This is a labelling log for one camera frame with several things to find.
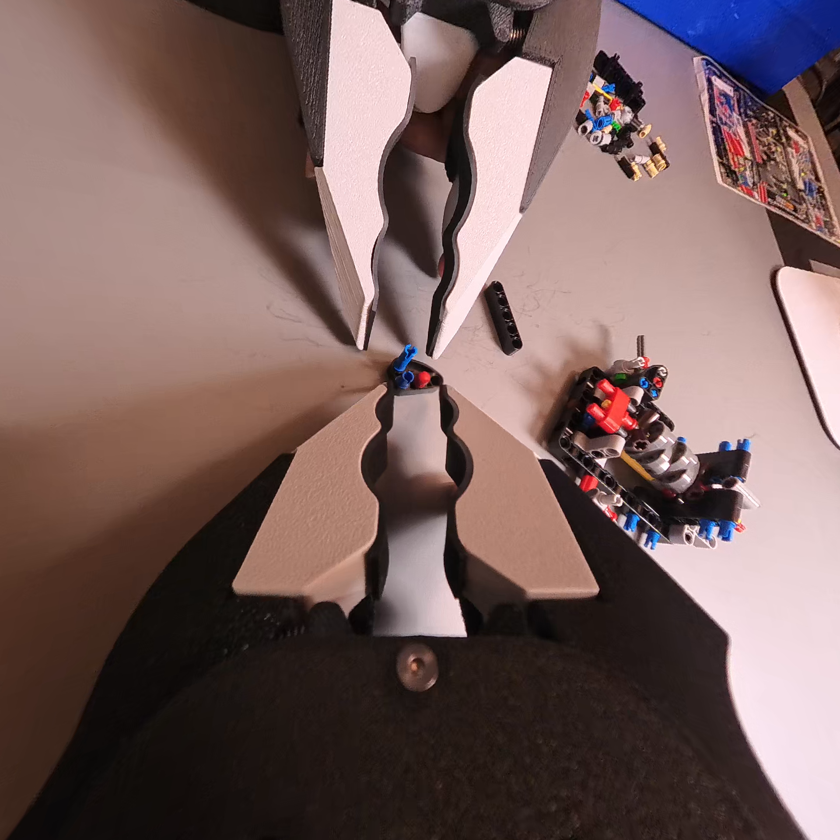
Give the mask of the white rounded board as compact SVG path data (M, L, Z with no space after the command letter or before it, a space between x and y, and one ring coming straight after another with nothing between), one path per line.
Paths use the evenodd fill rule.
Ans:
M839 279L778 268L773 292L821 426L839 447Z

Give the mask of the person's left hand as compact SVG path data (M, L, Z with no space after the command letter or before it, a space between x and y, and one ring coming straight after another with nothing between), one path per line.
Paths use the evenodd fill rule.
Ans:
M400 145L430 160L445 162L456 111L454 102L435 112L414 110L399 139Z

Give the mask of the large lego vehicle model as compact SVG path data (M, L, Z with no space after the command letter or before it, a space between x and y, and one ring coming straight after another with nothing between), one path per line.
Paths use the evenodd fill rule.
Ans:
M545 445L577 486L625 533L661 544L714 550L760 508L748 487L751 441L724 440L697 453L658 405L669 375L643 350L579 373Z

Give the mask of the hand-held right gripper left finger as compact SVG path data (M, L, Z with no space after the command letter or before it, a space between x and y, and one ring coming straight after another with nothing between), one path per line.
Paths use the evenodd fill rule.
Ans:
M297 448L234 578L236 594L344 611L382 597L389 552L375 489L393 407L380 384Z

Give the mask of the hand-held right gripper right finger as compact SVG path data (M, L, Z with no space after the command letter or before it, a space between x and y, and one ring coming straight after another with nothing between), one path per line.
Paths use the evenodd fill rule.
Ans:
M537 456L451 386L439 389L455 484L444 568L466 614L585 600L600 588Z

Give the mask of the small black lego sub-assembly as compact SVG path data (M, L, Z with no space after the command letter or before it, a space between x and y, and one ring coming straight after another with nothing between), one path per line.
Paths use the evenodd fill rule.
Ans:
M444 383L439 373L417 359L417 353L416 346L404 345L386 370L386 383L397 396L432 392Z

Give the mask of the lego instruction booklet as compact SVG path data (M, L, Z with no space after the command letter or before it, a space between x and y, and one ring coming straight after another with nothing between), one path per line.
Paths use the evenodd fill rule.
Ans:
M834 245L839 227L809 136L706 56L694 58L717 181Z

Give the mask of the blue bin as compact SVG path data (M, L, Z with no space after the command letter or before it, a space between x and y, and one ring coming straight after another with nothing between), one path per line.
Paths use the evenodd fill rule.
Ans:
M765 93L839 47L838 1L622 1Z

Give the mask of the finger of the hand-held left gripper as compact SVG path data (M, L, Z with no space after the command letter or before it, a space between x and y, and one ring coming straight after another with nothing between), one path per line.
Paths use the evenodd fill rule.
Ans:
M439 358L487 283L522 218L522 198L552 70L510 59L479 77L449 140L443 276L433 296L427 355Z
M366 350L388 224L385 163L412 114L416 62L376 7L332 2L322 162L314 173L343 311Z

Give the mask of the pile of loose lego pieces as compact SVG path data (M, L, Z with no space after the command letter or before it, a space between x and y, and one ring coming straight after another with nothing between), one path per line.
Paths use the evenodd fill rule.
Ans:
M627 72L618 54L598 51L575 118L576 131L611 157L631 182L643 175L654 179L669 168L666 143L643 118L645 105L643 82Z

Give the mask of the long black lego beam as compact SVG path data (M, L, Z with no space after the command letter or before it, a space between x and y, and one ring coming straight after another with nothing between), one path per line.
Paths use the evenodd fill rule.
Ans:
M484 290L484 298L502 352L508 356L519 352L522 336L502 284L492 281Z

